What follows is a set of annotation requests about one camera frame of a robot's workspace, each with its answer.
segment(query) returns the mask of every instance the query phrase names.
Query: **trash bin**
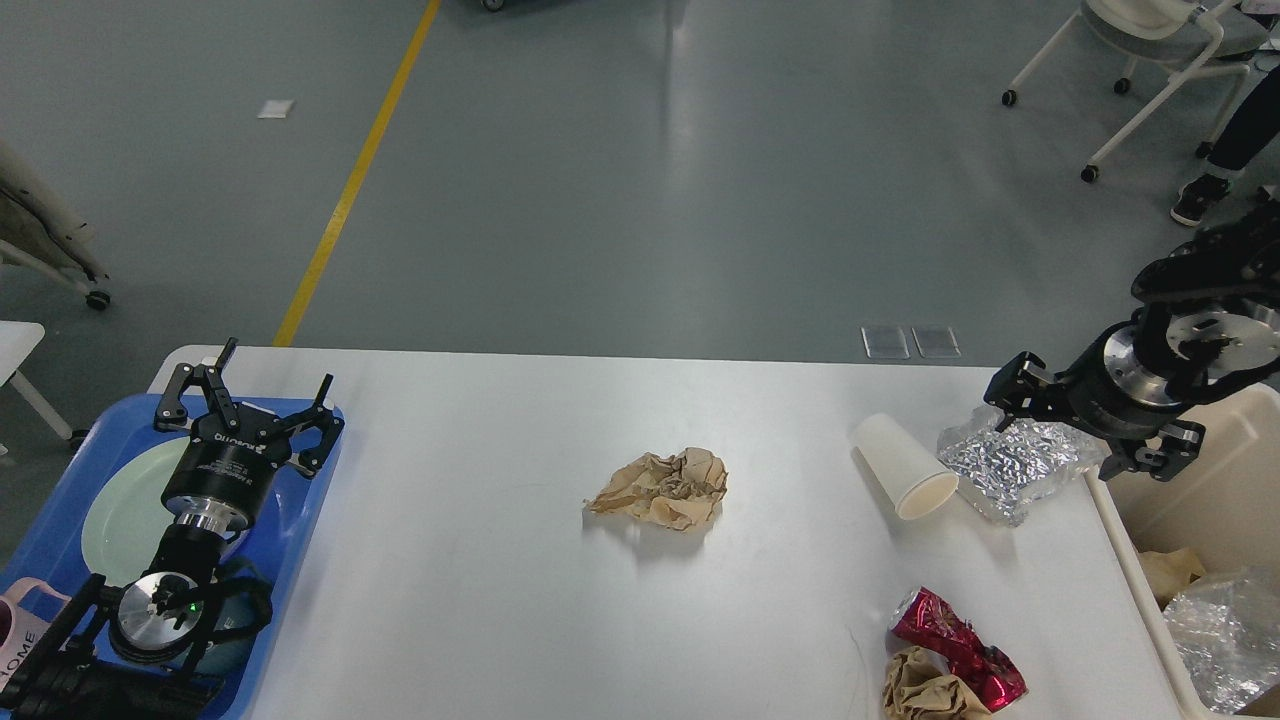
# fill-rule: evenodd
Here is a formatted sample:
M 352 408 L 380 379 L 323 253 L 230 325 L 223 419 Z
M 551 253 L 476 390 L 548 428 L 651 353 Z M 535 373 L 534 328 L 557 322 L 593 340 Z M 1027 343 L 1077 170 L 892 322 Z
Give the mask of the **trash bin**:
M 1091 474 L 1089 489 L 1184 715 L 1280 717 L 1276 691 L 1239 715 L 1199 702 L 1134 550 L 1190 547 L 1210 573 L 1261 565 L 1280 578 L 1280 393 L 1252 386 L 1184 418 L 1207 434 L 1199 457 L 1171 482 L 1121 474 L 1103 483 Z

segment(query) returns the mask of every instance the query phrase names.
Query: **crushed red can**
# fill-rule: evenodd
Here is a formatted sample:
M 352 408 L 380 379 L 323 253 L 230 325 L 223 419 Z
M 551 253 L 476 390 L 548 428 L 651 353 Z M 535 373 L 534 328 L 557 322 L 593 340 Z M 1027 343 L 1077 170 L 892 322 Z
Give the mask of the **crushed red can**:
M 951 674 L 964 680 L 992 712 L 1027 694 L 1027 682 L 1009 656 L 996 646 L 984 646 L 973 626 L 928 588 L 906 596 L 893 614 L 890 632 L 945 657 Z

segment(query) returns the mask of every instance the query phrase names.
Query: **black pants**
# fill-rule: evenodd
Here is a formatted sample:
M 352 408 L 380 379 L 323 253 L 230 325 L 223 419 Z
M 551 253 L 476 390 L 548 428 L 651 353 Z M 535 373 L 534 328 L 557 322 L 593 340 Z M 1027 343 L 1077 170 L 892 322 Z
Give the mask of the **black pants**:
M 1280 73 L 1270 72 L 1235 109 L 1208 161 L 1225 170 L 1243 170 L 1276 133 L 1280 133 Z

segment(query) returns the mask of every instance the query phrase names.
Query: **person's leg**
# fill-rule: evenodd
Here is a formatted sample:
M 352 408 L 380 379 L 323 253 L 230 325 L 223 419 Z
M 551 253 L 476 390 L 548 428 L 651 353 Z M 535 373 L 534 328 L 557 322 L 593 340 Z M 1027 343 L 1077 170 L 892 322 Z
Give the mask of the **person's leg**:
M 1174 220 L 1194 228 L 1204 213 L 1231 192 L 1231 181 L 1280 133 L 1280 73 L 1270 72 L 1235 109 L 1201 177 L 1183 186 Z
M 1207 170 L 1239 173 L 1276 133 L 1280 133 L 1280 73 L 1270 72 L 1235 109 L 1208 154 Z

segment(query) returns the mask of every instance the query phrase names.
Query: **chair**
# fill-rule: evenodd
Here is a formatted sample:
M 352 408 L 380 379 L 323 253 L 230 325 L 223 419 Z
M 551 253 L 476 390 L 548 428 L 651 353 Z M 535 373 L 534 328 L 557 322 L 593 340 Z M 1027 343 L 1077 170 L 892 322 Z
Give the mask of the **chair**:
M 88 251 L 92 238 L 93 227 L 0 140 L 0 264 L 31 268 L 83 297 L 90 307 L 105 310 L 111 296 L 95 290 L 106 273 Z
M 73 430 L 67 424 L 67 420 L 54 410 L 54 406 L 45 400 L 45 396 L 40 395 L 31 382 L 18 372 L 18 366 L 31 355 L 31 351 L 36 348 L 36 345 L 44 337 L 44 325 L 0 320 L 0 387 L 12 384 L 18 391 L 18 395 L 36 410 L 40 418 L 58 433 L 58 437 L 65 439 L 76 448 L 79 447 L 79 443 L 88 433 L 86 430 Z M 0 455 L 5 452 L 8 452 L 8 448 L 0 445 Z
M 1208 156 L 1249 73 L 1248 58 L 1239 56 L 1257 50 L 1267 40 L 1266 29 L 1233 8 L 1231 0 L 1222 0 L 1212 10 L 1184 0 L 1083 0 L 1080 8 L 1009 83 L 1001 97 L 1005 106 L 1018 102 L 1023 82 L 1078 20 L 1084 20 L 1103 42 L 1129 56 L 1120 79 L 1111 87 L 1116 95 L 1129 92 L 1139 60 L 1155 63 L 1169 73 L 1169 83 L 1089 158 L 1080 170 L 1084 182 L 1098 179 L 1102 160 L 1187 81 L 1234 76 L 1231 94 L 1222 102 L 1212 132 L 1196 150 L 1198 158 Z

